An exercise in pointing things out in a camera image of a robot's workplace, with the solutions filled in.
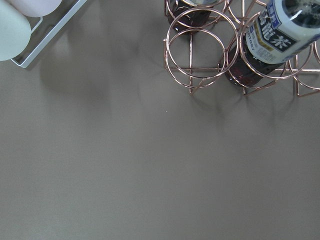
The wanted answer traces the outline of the tea bottle in rack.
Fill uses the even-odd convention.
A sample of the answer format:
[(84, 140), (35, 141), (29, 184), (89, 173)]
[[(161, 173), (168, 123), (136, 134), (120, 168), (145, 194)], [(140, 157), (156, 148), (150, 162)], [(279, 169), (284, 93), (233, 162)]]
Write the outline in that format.
[(243, 37), (252, 67), (268, 75), (320, 38), (318, 0), (270, 0)]

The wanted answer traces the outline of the pale green cup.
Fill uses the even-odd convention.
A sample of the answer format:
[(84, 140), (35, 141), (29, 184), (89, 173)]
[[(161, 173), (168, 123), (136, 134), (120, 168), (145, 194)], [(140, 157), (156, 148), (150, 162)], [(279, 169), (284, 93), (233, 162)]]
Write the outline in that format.
[(0, 60), (18, 56), (31, 38), (31, 26), (27, 18), (6, 0), (0, 1)]

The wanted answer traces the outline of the pale pink cup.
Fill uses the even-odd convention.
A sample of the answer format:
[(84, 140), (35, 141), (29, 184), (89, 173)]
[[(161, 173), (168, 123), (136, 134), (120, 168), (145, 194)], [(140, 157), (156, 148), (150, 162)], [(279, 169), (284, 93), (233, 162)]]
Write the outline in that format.
[(28, 17), (43, 17), (56, 10), (62, 0), (10, 0), (17, 10)]

